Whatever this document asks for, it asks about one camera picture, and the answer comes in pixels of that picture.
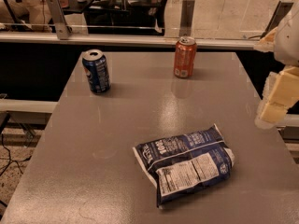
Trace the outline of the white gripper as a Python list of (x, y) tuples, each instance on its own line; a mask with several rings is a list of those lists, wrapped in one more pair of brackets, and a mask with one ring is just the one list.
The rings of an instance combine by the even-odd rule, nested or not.
[(255, 125), (271, 129), (299, 101), (299, 2), (292, 5), (278, 28), (272, 29), (253, 48), (260, 52), (274, 51), (275, 59), (286, 65), (279, 73), (269, 73), (257, 108)]

